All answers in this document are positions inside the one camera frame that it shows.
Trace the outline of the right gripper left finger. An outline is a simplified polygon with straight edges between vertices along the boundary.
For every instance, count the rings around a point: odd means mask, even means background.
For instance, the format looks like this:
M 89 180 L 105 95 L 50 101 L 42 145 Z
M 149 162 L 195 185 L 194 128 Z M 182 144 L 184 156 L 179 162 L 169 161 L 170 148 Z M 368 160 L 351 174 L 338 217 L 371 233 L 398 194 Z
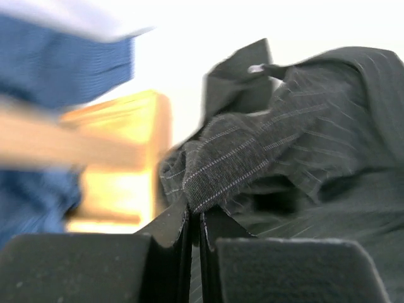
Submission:
M 2 302 L 187 302 L 189 212 L 134 234 L 25 234 L 1 251 Z

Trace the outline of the black pinstriped shirt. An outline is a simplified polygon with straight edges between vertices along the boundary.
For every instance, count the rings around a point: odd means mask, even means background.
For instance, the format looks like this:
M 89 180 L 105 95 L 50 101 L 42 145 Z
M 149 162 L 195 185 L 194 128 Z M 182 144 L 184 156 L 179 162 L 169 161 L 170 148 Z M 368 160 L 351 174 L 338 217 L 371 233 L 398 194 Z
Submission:
M 369 47 L 289 66 L 266 40 L 205 78 L 204 123 L 159 167 L 164 203 L 220 206 L 261 237 L 340 238 L 403 301 L 403 62 Z

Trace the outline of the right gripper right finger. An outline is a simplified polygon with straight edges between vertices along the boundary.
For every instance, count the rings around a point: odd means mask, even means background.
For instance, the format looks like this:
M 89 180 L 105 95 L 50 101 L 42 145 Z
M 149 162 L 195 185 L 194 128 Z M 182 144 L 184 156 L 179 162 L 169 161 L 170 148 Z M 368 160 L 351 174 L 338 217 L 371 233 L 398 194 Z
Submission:
M 355 242 L 257 238 L 222 210 L 199 226 L 204 302 L 389 302 Z

